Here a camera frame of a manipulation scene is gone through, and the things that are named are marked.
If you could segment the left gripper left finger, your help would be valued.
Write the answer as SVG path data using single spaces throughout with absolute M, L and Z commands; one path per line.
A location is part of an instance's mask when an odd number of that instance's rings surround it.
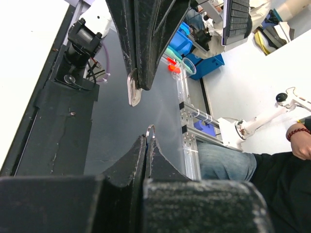
M 1 178 L 1 232 L 138 233 L 145 155 L 141 135 L 98 175 Z

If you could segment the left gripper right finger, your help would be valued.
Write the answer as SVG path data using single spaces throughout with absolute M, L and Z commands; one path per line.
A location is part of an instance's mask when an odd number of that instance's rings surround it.
M 145 233 L 272 233 L 267 205 L 249 182 L 193 181 L 148 143 L 143 183 Z

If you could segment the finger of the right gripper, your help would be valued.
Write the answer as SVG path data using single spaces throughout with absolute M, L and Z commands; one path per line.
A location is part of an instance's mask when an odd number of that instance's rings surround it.
M 136 44 L 136 0 L 106 1 L 119 41 L 127 73 L 133 72 L 133 79 L 138 79 L 138 54 Z
M 138 85 L 150 90 L 160 59 L 190 8 L 189 0 L 136 0 Z

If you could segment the silver key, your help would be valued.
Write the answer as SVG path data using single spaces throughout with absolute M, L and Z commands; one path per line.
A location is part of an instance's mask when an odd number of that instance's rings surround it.
M 128 102 L 129 105 L 135 107 L 141 100 L 142 89 L 138 86 L 137 68 L 133 69 L 127 77 Z

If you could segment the blue key tag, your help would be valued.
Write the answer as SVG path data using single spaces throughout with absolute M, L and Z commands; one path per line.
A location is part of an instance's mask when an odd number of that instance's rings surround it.
M 154 124 L 148 126 L 145 137 L 146 137 L 146 154 L 147 154 L 148 149 L 152 146 L 152 143 L 156 138 L 156 129 Z

